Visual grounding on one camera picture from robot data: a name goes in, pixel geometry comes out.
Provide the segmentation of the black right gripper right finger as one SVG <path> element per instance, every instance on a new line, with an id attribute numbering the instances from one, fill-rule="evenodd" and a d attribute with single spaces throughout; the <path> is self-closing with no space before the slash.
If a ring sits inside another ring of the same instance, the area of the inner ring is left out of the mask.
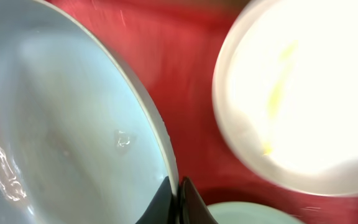
<path id="1" fill-rule="evenodd" d="M 181 224 L 218 224 L 189 177 L 180 186 Z"/>

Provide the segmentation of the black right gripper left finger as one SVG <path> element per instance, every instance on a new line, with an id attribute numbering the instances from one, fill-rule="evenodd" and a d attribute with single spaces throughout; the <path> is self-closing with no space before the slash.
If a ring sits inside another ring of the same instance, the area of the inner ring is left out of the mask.
<path id="1" fill-rule="evenodd" d="M 174 200 L 169 178 L 162 181 L 144 214 L 135 224 L 174 224 L 176 219 L 176 202 Z"/>

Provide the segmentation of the light green plate front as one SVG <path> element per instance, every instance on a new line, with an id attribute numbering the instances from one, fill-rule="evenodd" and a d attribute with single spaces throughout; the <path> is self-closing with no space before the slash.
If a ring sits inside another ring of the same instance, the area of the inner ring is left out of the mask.
<path id="1" fill-rule="evenodd" d="M 280 210 L 250 202 L 222 202 L 207 206 L 219 224 L 304 224 Z"/>

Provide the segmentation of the light green plate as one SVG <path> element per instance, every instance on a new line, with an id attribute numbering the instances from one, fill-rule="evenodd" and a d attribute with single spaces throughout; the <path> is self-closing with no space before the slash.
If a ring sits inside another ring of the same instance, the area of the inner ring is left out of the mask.
<path id="1" fill-rule="evenodd" d="M 207 206 L 219 224 L 304 224 L 280 210 L 250 202 L 222 202 Z"/>
<path id="2" fill-rule="evenodd" d="M 0 224 L 136 223 L 170 138 L 125 61 L 46 1 L 0 0 Z"/>

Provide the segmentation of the white round plate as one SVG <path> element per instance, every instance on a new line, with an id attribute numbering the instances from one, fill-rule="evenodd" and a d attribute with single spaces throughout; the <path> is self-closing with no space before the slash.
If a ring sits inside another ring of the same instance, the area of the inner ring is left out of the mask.
<path id="1" fill-rule="evenodd" d="M 358 196 L 358 1 L 251 1 L 213 75 L 236 157 L 286 189 Z"/>

